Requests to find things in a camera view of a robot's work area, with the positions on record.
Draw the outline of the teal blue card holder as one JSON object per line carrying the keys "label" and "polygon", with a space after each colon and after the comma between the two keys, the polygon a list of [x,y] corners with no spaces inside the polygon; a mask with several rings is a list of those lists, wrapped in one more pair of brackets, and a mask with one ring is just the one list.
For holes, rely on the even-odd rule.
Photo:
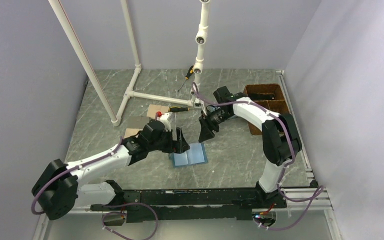
{"label": "teal blue card holder", "polygon": [[169,160],[175,168],[206,164],[208,158],[203,143],[192,143],[184,153],[170,153]]}

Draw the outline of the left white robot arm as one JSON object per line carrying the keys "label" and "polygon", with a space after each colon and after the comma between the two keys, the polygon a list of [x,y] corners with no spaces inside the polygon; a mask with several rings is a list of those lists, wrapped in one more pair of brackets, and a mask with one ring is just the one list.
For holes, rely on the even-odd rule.
{"label": "left white robot arm", "polygon": [[115,146],[91,157],[68,163],[51,161],[31,190],[31,212],[56,220],[73,208],[87,205],[119,209],[125,202],[124,191],[115,181],[90,181],[109,170],[143,160],[153,151],[182,154],[190,149],[181,128],[176,128],[176,138],[172,134],[163,122],[151,120],[138,134],[121,138]]}

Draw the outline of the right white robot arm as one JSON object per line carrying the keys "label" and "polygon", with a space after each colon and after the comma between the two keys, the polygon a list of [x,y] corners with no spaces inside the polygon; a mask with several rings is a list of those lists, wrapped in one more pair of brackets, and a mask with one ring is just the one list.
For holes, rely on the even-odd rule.
{"label": "right white robot arm", "polygon": [[262,133],[262,148],[267,159],[262,176],[256,183],[255,201],[262,208],[274,202],[281,192],[281,180],[286,168],[302,150],[297,127],[290,113],[280,114],[257,104],[242,92],[231,93],[227,87],[213,93],[214,111],[203,110],[199,117],[200,143],[214,138],[219,125],[231,117],[239,117]]}

